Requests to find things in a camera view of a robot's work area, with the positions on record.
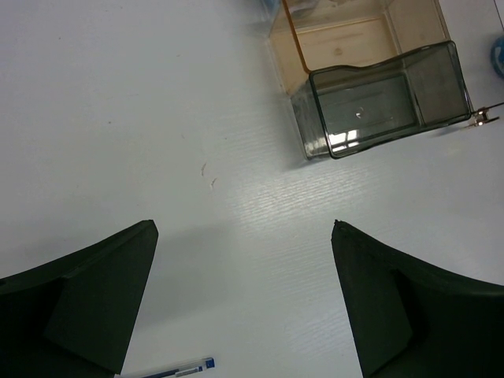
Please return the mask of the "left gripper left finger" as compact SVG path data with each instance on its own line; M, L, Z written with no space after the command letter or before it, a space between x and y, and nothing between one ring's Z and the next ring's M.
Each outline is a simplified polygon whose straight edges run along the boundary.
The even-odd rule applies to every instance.
M1 280L3 377L114 377L158 243L152 220Z

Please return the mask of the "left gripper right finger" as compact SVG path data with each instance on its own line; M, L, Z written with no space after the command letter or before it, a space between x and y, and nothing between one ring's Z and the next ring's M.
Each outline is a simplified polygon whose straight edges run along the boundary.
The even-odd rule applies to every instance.
M332 250L364 377L501 377L503 287L441 269L347 222Z

